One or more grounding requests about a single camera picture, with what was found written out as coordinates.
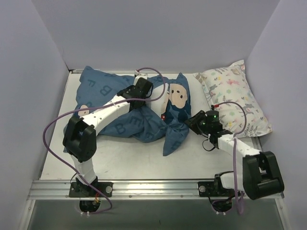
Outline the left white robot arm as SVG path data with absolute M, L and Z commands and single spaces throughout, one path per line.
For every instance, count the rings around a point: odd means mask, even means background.
M 63 145 L 78 171 L 76 184 L 84 196 L 92 197 L 97 192 L 98 178 L 92 160 L 97 149 L 97 135 L 118 117 L 142 107 L 152 88 L 153 84 L 149 80 L 137 77 L 133 85 L 119 91 L 107 102 L 106 108 L 80 115 L 78 118 L 74 116 L 70 118 Z

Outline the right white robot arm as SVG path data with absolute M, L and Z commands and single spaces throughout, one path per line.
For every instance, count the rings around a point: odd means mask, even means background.
M 232 132 L 223 128 L 218 111 L 199 111 L 185 124 L 195 134 L 206 136 L 216 149 L 231 155 L 236 165 L 242 167 L 240 172 L 233 169 L 214 176 L 211 190 L 215 195 L 226 196 L 238 191 L 255 200 L 284 191 L 275 154 L 255 149 L 234 137 Z

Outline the blue letter print pillowcase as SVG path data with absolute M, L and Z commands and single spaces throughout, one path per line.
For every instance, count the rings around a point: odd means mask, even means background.
M 159 75 L 149 77 L 153 88 L 169 84 L 169 101 L 165 120 L 162 120 L 146 104 L 139 109 L 124 114 L 106 126 L 101 135 L 130 138 L 134 137 L 143 143 L 150 143 L 165 138 L 163 156 L 168 156 L 177 150 L 189 134 L 189 128 L 184 123 L 191 117 L 190 90 L 187 78 L 179 73 L 175 79 Z M 134 83 L 134 77 L 116 75 L 95 70 L 90 66 L 83 69 L 80 76 L 80 86 L 76 95 L 76 112 L 74 117 L 86 115 L 95 107 L 109 102 L 120 90 Z

